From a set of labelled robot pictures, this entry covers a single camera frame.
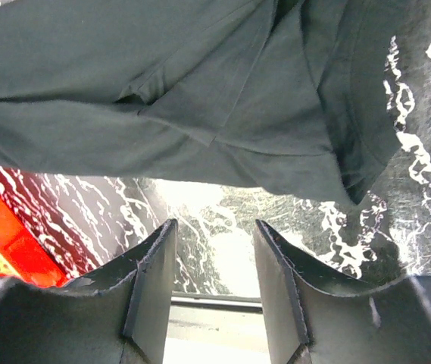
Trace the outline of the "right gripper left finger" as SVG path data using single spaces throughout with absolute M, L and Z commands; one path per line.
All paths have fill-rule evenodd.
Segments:
M 0 363 L 160 363 L 178 224 L 63 287 L 0 278 Z

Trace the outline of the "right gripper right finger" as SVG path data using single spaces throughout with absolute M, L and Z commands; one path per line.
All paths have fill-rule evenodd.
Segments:
M 264 221 L 254 231 L 273 363 L 431 363 L 431 276 L 376 287 L 290 244 Z

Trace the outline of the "black t shirt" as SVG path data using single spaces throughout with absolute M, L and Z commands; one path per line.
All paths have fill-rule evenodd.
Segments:
M 8 1 L 0 166 L 358 204 L 409 1 Z

